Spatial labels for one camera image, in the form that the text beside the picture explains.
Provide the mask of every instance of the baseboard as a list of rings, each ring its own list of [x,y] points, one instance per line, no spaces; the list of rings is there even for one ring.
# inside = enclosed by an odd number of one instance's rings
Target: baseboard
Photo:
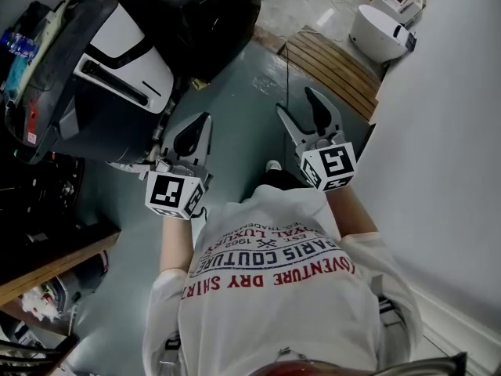
[[[501,335],[412,286],[424,324],[424,336],[452,356],[468,352],[467,370],[491,376],[501,361]]]

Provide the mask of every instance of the forearm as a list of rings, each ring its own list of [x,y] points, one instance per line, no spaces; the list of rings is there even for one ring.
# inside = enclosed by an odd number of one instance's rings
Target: forearm
[[[369,213],[350,186],[327,192],[326,196],[341,237],[377,231]]]
[[[191,220],[164,217],[160,272],[181,269],[188,272],[193,257]]]

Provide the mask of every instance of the shoe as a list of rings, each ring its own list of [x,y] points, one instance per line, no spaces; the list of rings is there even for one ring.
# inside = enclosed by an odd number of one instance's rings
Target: shoe
[[[266,172],[269,172],[270,170],[277,170],[281,171],[282,166],[280,163],[276,160],[270,160],[268,163],[266,163]]]

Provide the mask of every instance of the blue bottle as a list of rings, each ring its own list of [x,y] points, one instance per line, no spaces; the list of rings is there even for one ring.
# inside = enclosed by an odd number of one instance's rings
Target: blue bottle
[[[38,53],[40,45],[32,41],[31,39],[18,34],[16,32],[4,32],[2,40],[0,40],[0,45],[4,45],[9,52],[21,56],[27,57],[32,60]]]

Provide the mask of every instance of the green floor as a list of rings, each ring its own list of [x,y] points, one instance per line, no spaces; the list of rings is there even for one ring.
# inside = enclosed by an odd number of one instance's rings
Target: green floor
[[[190,90],[171,117],[175,125],[207,111],[214,124],[207,167],[214,176],[201,201],[210,209],[241,201],[256,186],[266,161],[277,159],[297,172],[292,142],[275,104],[285,104],[286,64],[250,42],[245,50],[202,91]],[[313,129],[304,88],[329,96],[341,112],[347,140],[357,152],[369,125],[316,81],[289,69],[289,109],[304,128]],[[76,332],[84,339],[72,354],[75,369],[102,376],[141,375],[141,343],[150,286],[157,275],[161,218],[144,206],[146,182],[136,175],[89,161],[79,199],[82,215],[103,212],[122,234],[110,252],[110,271],[99,290],[82,305]],[[203,226],[193,221],[195,234]]]

